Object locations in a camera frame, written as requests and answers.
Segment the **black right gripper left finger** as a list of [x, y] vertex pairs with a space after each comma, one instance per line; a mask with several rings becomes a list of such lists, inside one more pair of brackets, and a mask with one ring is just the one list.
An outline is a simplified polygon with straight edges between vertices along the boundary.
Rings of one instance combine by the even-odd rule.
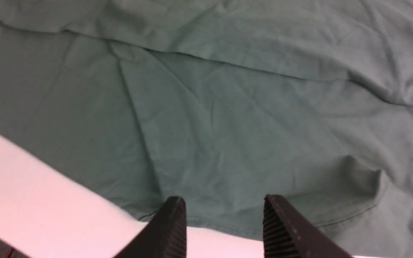
[[143, 230], [116, 258], [185, 258], [187, 255], [186, 204], [171, 196]]

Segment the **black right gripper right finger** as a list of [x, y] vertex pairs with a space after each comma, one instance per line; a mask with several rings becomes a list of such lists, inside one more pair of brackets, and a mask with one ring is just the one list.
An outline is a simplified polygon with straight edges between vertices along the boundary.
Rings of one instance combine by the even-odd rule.
[[281, 195], [266, 195], [263, 218], [266, 258], [350, 258]]

